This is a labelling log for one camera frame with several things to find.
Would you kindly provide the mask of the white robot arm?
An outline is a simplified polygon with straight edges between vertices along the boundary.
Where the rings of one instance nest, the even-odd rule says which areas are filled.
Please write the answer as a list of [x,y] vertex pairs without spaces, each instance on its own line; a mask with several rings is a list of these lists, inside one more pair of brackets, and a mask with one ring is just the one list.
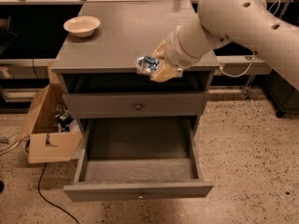
[[176,77],[230,42],[249,49],[299,89],[299,28],[275,17],[264,0],[199,0],[197,13],[153,52],[160,62],[150,79]]

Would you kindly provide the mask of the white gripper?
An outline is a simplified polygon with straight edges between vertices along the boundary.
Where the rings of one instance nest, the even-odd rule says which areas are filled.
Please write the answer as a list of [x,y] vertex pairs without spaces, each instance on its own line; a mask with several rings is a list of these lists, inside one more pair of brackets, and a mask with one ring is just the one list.
[[180,26],[152,52],[152,58],[164,58],[164,60],[161,60],[157,70],[150,76],[151,81],[166,82],[172,78],[181,77],[181,69],[189,69],[200,61],[200,57],[193,57],[182,47],[179,41],[179,30]]

